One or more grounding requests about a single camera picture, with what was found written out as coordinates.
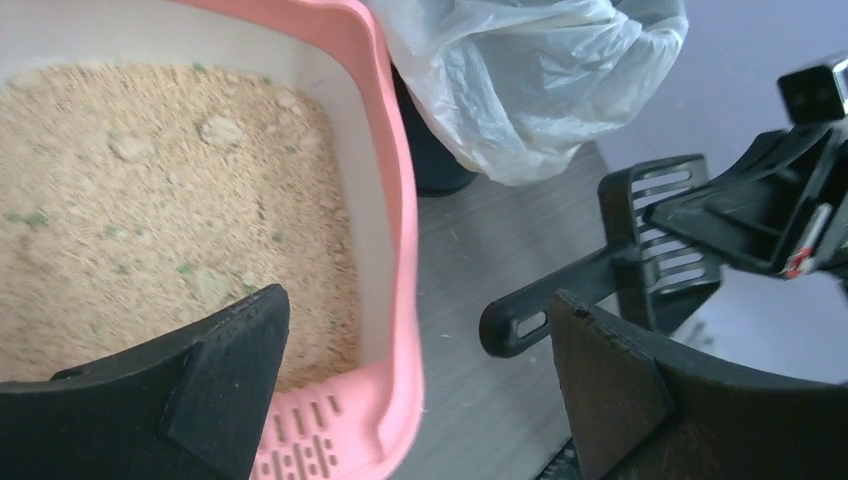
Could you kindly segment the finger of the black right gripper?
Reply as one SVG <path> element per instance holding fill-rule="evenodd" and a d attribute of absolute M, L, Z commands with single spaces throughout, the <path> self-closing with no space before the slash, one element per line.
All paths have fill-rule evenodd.
<path fill-rule="evenodd" d="M 835 269 L 835 128 L 758 135 L 706 184 L 647 207 L 647 223 L 761 275 Z"/>

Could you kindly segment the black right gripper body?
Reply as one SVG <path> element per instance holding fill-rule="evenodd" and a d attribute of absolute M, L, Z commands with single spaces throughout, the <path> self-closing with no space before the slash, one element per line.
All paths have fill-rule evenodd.
<path fill-rule="evenodd" d="M 797 161 L 804 184 L 793 208 L 797 235 L 781 270 L 787 280 L 824 272 L 847 290 L 847 131 L 830 127 Z"/>

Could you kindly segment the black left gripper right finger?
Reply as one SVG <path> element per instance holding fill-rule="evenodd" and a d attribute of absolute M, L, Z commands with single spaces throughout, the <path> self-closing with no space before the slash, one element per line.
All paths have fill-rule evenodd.
<path fill-rule="evenodd" d="M 768 373 L 582 303 L 548 307 L 586 479 L 843 479 L 847 389 Z"/>

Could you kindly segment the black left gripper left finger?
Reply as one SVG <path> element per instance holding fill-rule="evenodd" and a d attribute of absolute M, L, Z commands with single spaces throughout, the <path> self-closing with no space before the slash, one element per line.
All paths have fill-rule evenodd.
<path fill-rule="evenodd" d="M 40 382 L 1 386 L 5 479 L 246 479 L 289 333 L 271 284 Z"/>

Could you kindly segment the black litter scoop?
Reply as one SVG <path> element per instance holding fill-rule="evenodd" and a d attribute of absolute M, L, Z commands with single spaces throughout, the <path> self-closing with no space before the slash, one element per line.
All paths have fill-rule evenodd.
<path fill-rule="evenodd" d="M 704 185 L 705 158 L 684 155 L 638 163 L 605 175 L 597 194 L 606 244 L 498 300 L 482 312 L 482 348 L 515 357 L 550 333 L 547 305 L 558 290 L 596 304 L 615 296 L 621 318 L 672 335 L 721 286 L 720 264 L 649 226 L 648 204 Z"/>

